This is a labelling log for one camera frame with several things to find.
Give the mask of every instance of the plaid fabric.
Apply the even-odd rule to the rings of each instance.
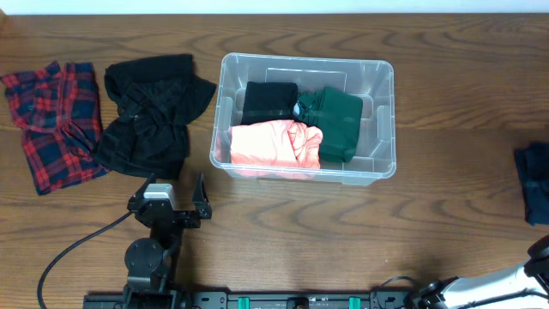
[[[101,138],[100,107],[91,64],[54,62],[42,70],[1,77],[39,195],[78,185],[109,171],[91,152]]]

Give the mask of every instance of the black folded clothing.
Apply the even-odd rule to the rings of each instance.
[[[526,204],[526,221],[549,224],[549,144],[535,142],[515,150],[515,163]]]
[[[119,117],[94,159],[123,174],[177,179],[189,153],[185,125],[206,110],[215,84],[193,74],[192,55],[173,55],[111,65],[105,87]]]
[[[240,124],[292,119],[298,101],[298,85],[293,82],[248,82]]]

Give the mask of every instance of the dark green cloth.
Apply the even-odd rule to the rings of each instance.
[[[336,88],[326,87],[298,97],[296,118],[323,132],[318,154],[321,160],[349,162],[357,150],[362,99]]]

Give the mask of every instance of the wood grain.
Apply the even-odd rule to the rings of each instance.
[[[105,68],[195,55],[219,81],[228,52],[385,59],[395,67],[393,178],[368,187],[232,179],[209,163],[214,103],[190,125],[191,157],[174,182],[189,207],[204,172],[214,218],[184,236],[178,277],[190,288],[358,290],[391,276],[480,276],[520,263],[549,233],[523,220],[512,150],[549,142],[547,15],[11,16],[0,74],[53,60],[91,61],[103,124],[116,117]],[[0,99],[0,303],[36,308],[46,265],[122,215],[143,179],[110,173],[37,197],[21,131]],[[129,219],[71,252],[45,283],[50,308],[119,291],[124,253],[148,230]]]

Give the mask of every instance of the folded clothes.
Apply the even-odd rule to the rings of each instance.
[[[273,120],[231,128],[231,162],[276,167],[320,168],[323,133],[293,120]]]
[[[515,150],[515,163],[526,204],[526,221],[549,224],[549,143],[535,142]]]
[[[240,124],[292,119],[297,99],[298,85],[293,82],[248,82]]]
[[[189,153],[186,124],[208,107],[215,84],[193,74],[191,55],[111,65],[105,74],[118,119],[105,130],[94,158],[119,173],[177,179]]]
[[[109,172],[91,156],[102,131],[92,64],[53,62],[1,80],[39,195]]]
[[[319,155],[330,162],[349,162],[356,152],[360,133],[362,99],[326,87],[303,93],[294,109],[297,120],[323,132]]]

